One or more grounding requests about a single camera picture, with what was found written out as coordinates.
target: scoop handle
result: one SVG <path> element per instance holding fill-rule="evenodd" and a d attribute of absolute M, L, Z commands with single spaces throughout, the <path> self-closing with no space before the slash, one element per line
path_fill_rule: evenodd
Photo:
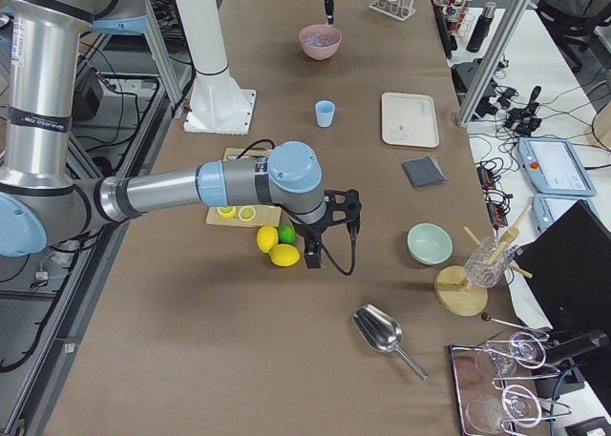
<path fill-rule="evenodd" d="M 397 352 L 397 354 L 401 357 L 401 360 L 408 364 L 408 366 L 413 372 L 416 373 L 416 376 L 418 376 L 420 380 L 426 381 L 429 378 L 429 375 L 424 372 L 422 368 L 418 364 L 416 364 L 416 362 L 411 359 L 410 355 L 405 353 L 405 351 L 401 347 L 397 347 L 395 352 Z"/>

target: table surface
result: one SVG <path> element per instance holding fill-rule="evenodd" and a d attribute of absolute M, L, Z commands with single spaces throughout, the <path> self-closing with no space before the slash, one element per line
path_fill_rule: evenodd
<path fill-rule="evenodd" d="M 478 16 L 481 9 L 473 9 L 474 16 Z M 498 10 L 495 20 L 491 26 L 490 35 L 482 45 L 479 53 L 466 51 L 469 35 L 458 38 L 458 50 L 453 53 L 450 64 L 472 61 L 482 57 L 490 44 L 493 33 L 499 24 L 503 10 Z M 584 88 L 571 72 L 569 66 L 562 58 L 560 52 L 551 37 L 539 21 L 533 10 L 527 10 L 509 41 L 505 56 L 509 61 L 509 67 L 495 74 L 495 81 L 499 85 L 516 88 L 519 97 L 516 99 L 516 107 L 522 107 L 520 103 L 528 102 L 531 90 L 539 85 L 541 94 L 538 102 L 542 106 L 537 111 L 537 116 L 542 118 L 541 126 L 533 133 L 533 136 L 557 136 L 569 138 L 575 145 L 575 150 L 584 166 L 597 166 L 611 162 L 611 155 L 601 150 L 584 146 L 589 142 L 584 132 L 589 132 L 588 124 L 596 114 L 594 108 L 589 104 L 589 99 Z M 585 85 L 585 89 L 591 88 L 596 82 Z M 608 95 L 605 88 L 598 89 L 595 97 Z M 475 162 L 482 159 L 500 157 L 505 161 L 506 167 L 511 170 L 501 175 L 500 186 L 506 193 L 511 193 L 514 198 L 511 201 L 512 211 L 508 215 L 511 223 L 516 219 L 523 208 L 531 202 L 536 190 L 528 180 L 524 171 L 518 168 L 516 161 L 512 162 L 506 153 L 499 151 L 502 141 L 497 138 L 497 128 L 502 125 L 504 113 L 499 112 L 495 119 L 485 116 L 481 121 L 469 123 L 468 132 L 471 136 L 471 145 Z M 516 151 L 513 155 L 518 161 Z M 611 228 L 611 169 L 590 171 L 588 175 L 597 188 L 597 195 L 592 201 L 597 208 L 600 220 Z M 537 223 L 531 214 L 520 225 L 520 236 L 516 243 L 524 244 L 538 237 Z M 521 320 L 533 327 L 549 326 L 549 322 L 538 307 L 538 304 L 525 279 L 515 275 L 511 284 L 511 293 L 514 307 Z M 596 398 L 589 384 L 583 390 L 562 396 L 562 401 L 573 408 L 573 414 L 558 419 L 556 432 L 558 435 L 566 434 L 563 426 L 574 424 L 592 417 L 605 416 L 611 421 L 609 414 Z"/>
<path fill-rule="evenodd" d="M 45 434 L 458 433 L 447 345 L 481 343 L 501 328 L 446 311 L 432 287 L 443 267 L 471 254 L 464 225 L 491 232 L 469 139 L 453 124 L 450 71 L 428 0 L 417 0 L 405 23 L 369 10 L 371 0 L 335 1 L 342 46 L 316 62 L 297 33 L 324 21 L 321 0 L 224 0 L 232 75 L 258 92 L 251 131 L 194 135 L 177 121 L 154 172 L 263 137 L 308 143 L 326 188 L 360 191 L 354 275 L 326 259 L 319 270 L 275 268 L 254 229 L 206 225 L 201 205 L 147 214 L 130 226 Z M 382 142 L 385 92 L 434 99 L 438 148 Z M 320 99 L 337 106 L 328 129 L 315 125 Z M 416 190 L 401 163 L 427 154 L 448 182 Z M 408 230 L 424 221 L 453 239 L 443 265 L 419 264 L 406 250 Z M 347 265 L 346 229 L 324 239 Z M 365 303 L 402 324 L 403 346 L 430 374 L 425 383 L 366 345 L 350 319 Z M 513 316 L 505 285 L 490 292 L 487 308 Z"/>

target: blue tablet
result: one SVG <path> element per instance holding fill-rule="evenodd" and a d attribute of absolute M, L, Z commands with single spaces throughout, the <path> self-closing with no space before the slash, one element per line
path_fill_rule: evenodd
<path fill-rule="evenodd" d="M 533 213 L 537 219 L 537 229 L 544 233 L 547 228 L 554 224 L 554 221 L 562 217 L 578 200 L 583 200 L 596 216 L 599 215 L 594 204 L 587 197 L 534 195 Z"/>
<path fill-rule="evenodd" d="M 591 197 L 596 188 L 571 142 L 563 138 L 523 137 L 517 150 L 528 178 L 545 195 Z"/>

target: blue cup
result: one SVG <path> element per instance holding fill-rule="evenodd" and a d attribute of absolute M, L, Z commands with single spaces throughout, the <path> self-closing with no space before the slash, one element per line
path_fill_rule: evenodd
<path fill-rule="evenodd" d="M 320 100 L 314 106 L 316 111 L 316 124 L 321 128 L 328 128 L 333 122 L 335 104 L 330 100 Z"/>

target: brown table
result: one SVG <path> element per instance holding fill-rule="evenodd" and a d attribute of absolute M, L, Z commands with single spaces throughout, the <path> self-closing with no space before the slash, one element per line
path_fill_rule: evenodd
<path fill-rule="evenodd" d="M 446 346 L 480 343 L 499 326 L 446 311 L 432 288 L 444 265 L 421 265 L 406 249 L 407 231 L 433 222 L 453 238 L 445 265 L 462 264 L 473 250 L 462 226 L 490 232 L 468 138 L 453 124 L 450 71 L 427 0 L 405 23 L 368 10 L 370 0 L 335 1 L 344 40 L 315 62 L 297 33 L 324 20 L 321 0 L 224 0 L 231 72 L 258 91 L 251 131 L 193 135 L 177 122 L 154 172 L 262 137 L 308 143 L 326 188 L 361 193 L 354 275 L 342 277 L 328 260 L 320 270 L 276 268 L 257 250 L 255 230 L 208 226 L 202 205 L 134 221 L 45 434 L 457 434 Z M 384 92 L 433 97 L 437 149 L 382 142 Z M 323 98 L 337 105 L 325 130 L 313 113 Z M 415 190 L 401 162 L 429 153 L 448 182 Z M 348 265 L 346 228 L 324 239 Z M 367 302 L 402 324 L 427 382 L 366 345 L 350 316 Z M 491 292 L 488 310 L 512 316 L 505 285 Z"/>

